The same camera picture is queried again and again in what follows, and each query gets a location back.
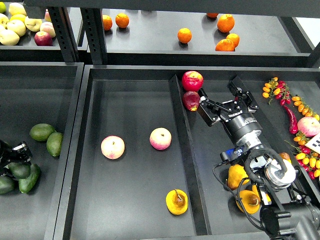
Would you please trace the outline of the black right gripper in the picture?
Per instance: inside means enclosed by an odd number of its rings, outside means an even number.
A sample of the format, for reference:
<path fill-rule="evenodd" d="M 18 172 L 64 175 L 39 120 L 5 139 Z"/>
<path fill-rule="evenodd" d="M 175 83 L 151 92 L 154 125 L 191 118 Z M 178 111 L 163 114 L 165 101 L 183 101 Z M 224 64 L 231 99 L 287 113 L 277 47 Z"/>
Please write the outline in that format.
<path fill-rule="evenodd" d="M 204 89 L 200 88 L 199 115 L 209 127 L 222 123 L 235 145 L 260 145 L 262 127 L 253 116 L 259 109 L 257 102 L 250 91 L 243 91 L 232 80 L 228 82 L 227 87 L 234 99 L 223 103 L 209 99 Z"/>

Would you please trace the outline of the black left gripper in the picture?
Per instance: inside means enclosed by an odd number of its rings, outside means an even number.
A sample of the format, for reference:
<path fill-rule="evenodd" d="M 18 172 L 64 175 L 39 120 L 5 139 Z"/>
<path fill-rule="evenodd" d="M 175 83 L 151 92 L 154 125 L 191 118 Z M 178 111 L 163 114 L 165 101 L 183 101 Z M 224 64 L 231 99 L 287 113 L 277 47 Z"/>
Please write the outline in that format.
<path fill-rule="evenodd" d="M 0 175 L 13 177 L 8 168 L 10 163 L 29 164 L 31 166 L 31 158 L 33 157 L 28 145 L 25 141 L 16 147 L 11 147 L 8 143 L 0 141 Z"/>

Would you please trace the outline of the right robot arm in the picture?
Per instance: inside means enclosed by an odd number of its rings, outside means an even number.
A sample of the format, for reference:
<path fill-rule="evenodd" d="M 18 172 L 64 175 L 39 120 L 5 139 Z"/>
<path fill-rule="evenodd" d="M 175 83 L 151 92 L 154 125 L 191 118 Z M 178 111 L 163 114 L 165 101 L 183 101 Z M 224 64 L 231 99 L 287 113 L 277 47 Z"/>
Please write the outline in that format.
<path fill-rule="evenodd" d="M 254 117 L 258 104 L 250 91 L 229 81 L 233 99 L 211 100 L 198 91 L 198 113 L 208 126 L 221 123 L 234 147 L 220 154 L 222 165 L 243 165 L 243 183 L 249 180 L 257 188 L 261 203 L 259 217 L 245 210 L 249 222 L 272 240 L 317 240 L 320 237 L 320 210 L 309 195 L 294 186 L 302 174 L 275 150 L 260 141 L 262 127 Z"/>

